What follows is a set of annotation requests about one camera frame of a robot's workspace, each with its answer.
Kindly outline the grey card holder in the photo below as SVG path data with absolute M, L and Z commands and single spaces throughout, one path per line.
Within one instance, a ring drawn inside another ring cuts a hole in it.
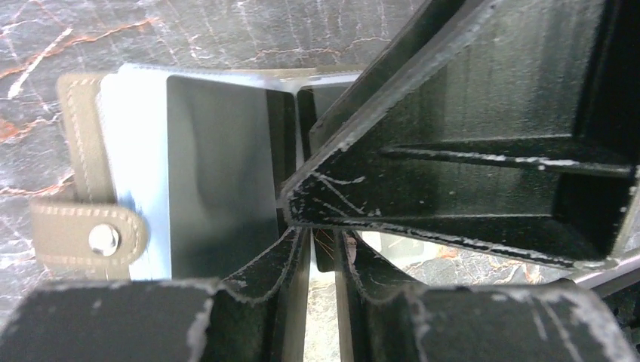
M 36 259 L 102 280 L 232 274 L 280 238 L 260 234 L 274 192 L 266 91 L 348 88 L 361 73 L 126 63 L 61 75 L 75 184 L 30 203 Z

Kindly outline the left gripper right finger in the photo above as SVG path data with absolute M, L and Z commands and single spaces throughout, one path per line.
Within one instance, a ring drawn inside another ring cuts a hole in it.
M 344 361 L 635 361 L 603 299 L 562 278 L 538 285 L 431 287 L 355 232 L 334 233 Z

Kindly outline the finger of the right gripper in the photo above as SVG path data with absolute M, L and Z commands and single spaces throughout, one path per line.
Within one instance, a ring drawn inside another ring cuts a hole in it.
M 464 1 L 309 160 L 346 229 L 620 264 L 639 213 L 639 3 Z
M 426 1 L 359 77 L 309 129 L 317 152 L 388 80 L 463 7 L 464 1 Z

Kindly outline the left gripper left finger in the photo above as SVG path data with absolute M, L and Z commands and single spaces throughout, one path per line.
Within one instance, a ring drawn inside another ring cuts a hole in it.
M 29 294 L 3 361 L 300 361 L 309 231 L 290 228 L 224 279 L 64 281 Z

